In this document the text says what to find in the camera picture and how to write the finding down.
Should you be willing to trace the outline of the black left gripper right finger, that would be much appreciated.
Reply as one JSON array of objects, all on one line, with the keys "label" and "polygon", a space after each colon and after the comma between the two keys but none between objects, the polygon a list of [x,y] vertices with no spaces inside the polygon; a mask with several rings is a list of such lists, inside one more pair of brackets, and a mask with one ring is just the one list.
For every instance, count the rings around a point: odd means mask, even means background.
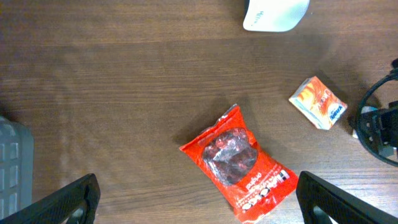
[{"label": "black left gripper right finger", "polygon": [[300,173],[296,196],[305,224],[397,223],[397,218],[341,190],[309,171]]}]

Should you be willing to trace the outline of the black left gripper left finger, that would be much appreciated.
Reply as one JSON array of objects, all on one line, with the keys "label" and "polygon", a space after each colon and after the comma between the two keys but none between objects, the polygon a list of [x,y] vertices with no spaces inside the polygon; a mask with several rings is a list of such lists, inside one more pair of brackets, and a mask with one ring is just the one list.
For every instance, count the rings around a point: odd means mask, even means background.
[{"label": "black left gripper left finger", "polygon": [[101,192],[87,174],[32,205],[4,218],[1,224],[94,223]]}]

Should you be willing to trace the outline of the orange tissue pack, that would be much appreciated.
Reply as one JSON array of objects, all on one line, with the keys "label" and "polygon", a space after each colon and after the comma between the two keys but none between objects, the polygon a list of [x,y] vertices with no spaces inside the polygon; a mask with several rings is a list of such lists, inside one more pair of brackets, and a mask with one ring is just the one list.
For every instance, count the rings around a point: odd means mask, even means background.
[{"label": "orange tissue pack", "polygon": [[316,76],[306,79],[289,101],[317,129],[323,130],[331,129],[348,107]]}]

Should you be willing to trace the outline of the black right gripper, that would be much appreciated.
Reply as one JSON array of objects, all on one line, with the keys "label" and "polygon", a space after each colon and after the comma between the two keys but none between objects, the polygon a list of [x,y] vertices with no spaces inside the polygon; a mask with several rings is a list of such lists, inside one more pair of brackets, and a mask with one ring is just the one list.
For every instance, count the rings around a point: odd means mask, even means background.
[{"label": "black right gripper", "polygon": [[397,150],[397,101],[382,109],[364,106],[359,118],[361,144],[378,156],[394,156]]}]

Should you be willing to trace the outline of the red snack bag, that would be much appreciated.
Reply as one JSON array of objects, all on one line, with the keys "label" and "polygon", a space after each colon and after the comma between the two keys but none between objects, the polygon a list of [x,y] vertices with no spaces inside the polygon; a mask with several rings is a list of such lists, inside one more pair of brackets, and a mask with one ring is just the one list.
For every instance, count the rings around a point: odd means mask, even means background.
[{"label": "red snack bag", "polygon": [[216,185],[241,223],[258,223],[297,187],[296,174],[265,153],[239,105],[180,147]]}]

